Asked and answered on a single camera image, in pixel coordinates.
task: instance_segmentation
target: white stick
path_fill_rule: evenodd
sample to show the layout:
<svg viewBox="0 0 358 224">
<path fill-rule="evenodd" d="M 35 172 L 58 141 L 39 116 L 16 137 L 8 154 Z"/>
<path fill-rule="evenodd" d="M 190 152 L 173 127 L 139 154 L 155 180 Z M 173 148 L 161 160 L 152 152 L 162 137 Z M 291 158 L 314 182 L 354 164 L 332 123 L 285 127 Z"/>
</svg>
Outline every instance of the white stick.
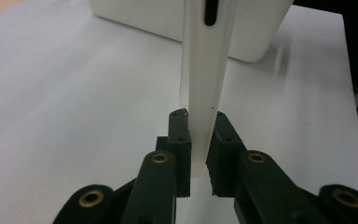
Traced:
<svg viewBox="0 0 358 224">
<path fill-rule="evenodd" d="M 208 155 L 236 5 L 237 0 L 185 0 L 181 103 L 187 107 L 188 99 L 192 176 L 202 174 Z M 183 83 L 189 83 L 188 91 Z"/>
</svg>

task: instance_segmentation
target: white tabletop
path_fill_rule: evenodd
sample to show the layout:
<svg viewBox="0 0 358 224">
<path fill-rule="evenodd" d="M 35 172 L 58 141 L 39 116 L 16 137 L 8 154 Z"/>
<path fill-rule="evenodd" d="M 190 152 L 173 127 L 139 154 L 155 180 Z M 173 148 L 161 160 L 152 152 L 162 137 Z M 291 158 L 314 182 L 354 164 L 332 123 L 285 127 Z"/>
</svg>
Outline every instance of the white tabletop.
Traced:
<svg viewBox="0 0 358 224">
<path fill-rule="evenodd" d="M 0 13 L 0 224 L 51 223 L 78 189 L 135 178 L 179 108 L 181 45 L 84 0 Z M 358 189 L 358 122 L 342 17 L 292 7 L 258 63 L 228 60 L 220 111 L 301 188 Z M 238 223 L 205 174 L 177 223 Z"/>
</svg>

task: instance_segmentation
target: white plastic bar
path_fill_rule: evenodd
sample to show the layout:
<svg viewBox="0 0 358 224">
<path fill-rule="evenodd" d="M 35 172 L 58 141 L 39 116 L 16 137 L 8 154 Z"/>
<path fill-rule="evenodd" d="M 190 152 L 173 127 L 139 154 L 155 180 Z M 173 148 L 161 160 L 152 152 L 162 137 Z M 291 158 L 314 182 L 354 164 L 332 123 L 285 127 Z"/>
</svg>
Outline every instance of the white plastic bar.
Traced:
<svg viewBox="0 0 358 224">
<path fill-rule="evenodd" d="M 208 155 L 237 5 L 237 0 L 218 1 L 215 23 L 207 25 L 207 2 L 185 0 L 181 103 L 187 107 L 188 100 L 192 176 L 202 174 Z"/>
</svg>

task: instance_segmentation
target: white surface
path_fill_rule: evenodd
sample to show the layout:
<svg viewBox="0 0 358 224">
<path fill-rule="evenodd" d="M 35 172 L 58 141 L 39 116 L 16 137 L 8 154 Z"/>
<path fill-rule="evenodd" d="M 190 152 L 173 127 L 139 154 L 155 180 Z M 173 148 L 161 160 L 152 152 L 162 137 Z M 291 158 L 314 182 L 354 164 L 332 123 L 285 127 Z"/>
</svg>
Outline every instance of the white surface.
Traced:
<svg viewBox="0 0 358 224">
<path fill-rule="evenodd" d="M 180 67 L 180 44 L 94 17 L 85 1 L 0 13 L 0 224 L 51 223 L 76 190 L 133 179 L 179 107 Z M 301 188 L 358 189 L 340 15 L 292 7 L 265 58 L 228 61 L 219 110 Z M 177 223 L 238 223 L 207 182 L 178 200 Z"/>
<path fill-rule="evenodd" d="M 184 0 L 89 0 L 95 15 L 182 40 Z M 239 0 L 229 56 L 256 62 L 294 0 Z"/>
<path fill-rule="evenodd" d="M 181 107 L 188 109 L 192 176 L 202 175 L 208 156 L 237 2 L 220 1 L 213 26 L 204 23 L 204 0 L 186 0 L 185 3 L 180 100 Z"/>
</svg>

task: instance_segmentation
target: white container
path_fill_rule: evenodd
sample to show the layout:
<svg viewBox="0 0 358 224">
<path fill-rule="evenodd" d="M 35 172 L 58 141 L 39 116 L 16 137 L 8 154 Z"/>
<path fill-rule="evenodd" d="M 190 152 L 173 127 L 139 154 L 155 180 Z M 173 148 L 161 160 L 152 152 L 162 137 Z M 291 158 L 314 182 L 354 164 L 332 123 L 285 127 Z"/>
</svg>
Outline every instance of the white container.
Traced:
<svg viewBox="0 0 358 224">
<path fill-rule="evenodd" d="M 252 63 L 269 47 L 294 0 L 239 0 L 228 56 Z M 93 13 L 182 41 L 184 0 L 89 0 Z"/>
</svg>

